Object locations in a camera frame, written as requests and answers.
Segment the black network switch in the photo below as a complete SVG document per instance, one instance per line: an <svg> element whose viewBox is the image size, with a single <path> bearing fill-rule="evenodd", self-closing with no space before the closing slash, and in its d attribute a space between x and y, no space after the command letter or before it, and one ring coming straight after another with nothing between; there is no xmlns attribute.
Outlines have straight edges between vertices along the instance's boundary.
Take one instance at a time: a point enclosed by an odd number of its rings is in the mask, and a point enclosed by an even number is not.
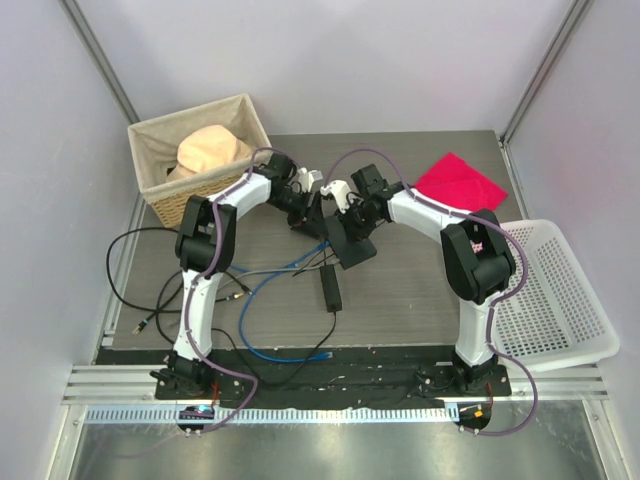
<svg viewBox="0 0 640 480"><path fill-rule="evenodd" d="M337 217L326 217L325 227L327 241L343 270L353 268L377 255L377 249L369 239L349 240L344 226Z"/></svg>

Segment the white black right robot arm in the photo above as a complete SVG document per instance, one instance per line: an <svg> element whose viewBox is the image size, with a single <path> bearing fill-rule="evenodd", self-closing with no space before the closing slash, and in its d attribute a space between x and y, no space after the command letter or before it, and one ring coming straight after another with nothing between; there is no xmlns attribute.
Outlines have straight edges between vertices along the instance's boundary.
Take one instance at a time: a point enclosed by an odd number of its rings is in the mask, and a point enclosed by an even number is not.
<svg viewBox="0 0 640 480"><path fill-rule="evenodd" d="M451 380L457 391L472 395L496 372L498 355L488 346L489 307L507 289L516 265L495 214L447 206L399 181L389 183L370 164L321 188L337 209L326 219L328 241L343 269L377 254L369 239L379 223L406 225L436 241L444 270L459 298L459 335L452 355Z"/></svg>

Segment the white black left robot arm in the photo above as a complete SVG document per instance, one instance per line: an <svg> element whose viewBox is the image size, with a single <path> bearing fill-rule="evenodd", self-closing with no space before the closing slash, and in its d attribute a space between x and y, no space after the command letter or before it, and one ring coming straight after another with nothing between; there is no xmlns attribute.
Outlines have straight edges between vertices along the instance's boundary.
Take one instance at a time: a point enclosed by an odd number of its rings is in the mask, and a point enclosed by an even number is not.
<svg viewBox="0 0 640 480"><path fill-rule="evenodd" d="M250 165L231 186L186 203L175 245L183 279L180 328L168 358L168 371L190 398L205 397L213 385L211 326L218 287L230 267L237 221L253 208L269 204L297 222L307 218L318 170L297 166L271 150L268 162Z"/></svg>

